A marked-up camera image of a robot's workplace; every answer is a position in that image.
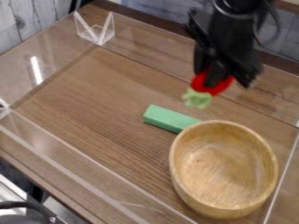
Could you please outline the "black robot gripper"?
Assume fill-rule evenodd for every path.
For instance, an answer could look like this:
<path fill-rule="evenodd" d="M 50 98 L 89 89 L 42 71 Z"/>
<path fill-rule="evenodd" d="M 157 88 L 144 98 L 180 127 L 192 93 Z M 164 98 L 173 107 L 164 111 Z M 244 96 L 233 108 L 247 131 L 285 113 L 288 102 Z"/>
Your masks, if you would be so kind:
<path fill-rule="evenodd" d="M 207 69 L 204 87 L 215 88 L 232 76 L 248 88 L 261 72 L 253 53 L 253 20 L 191 8 L 185 30 L 195 40 L 193 73 Z"/>

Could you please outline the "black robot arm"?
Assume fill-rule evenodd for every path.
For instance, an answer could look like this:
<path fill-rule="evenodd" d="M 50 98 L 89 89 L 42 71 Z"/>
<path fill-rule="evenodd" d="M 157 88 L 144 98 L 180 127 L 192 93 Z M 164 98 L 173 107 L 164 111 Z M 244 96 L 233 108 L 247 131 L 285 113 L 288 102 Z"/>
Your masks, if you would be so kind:
<path fill-rule="evenodd" d="M 212 10 L 188 10 L 185 30 L 195 41 L 193 72 L 203 86 L 216 87 L 227 79 L 248 88 L 261 73 L 255 53 L 257 33 L 267 16 L 280 22 L 275 0 L 211 0 Z"/>

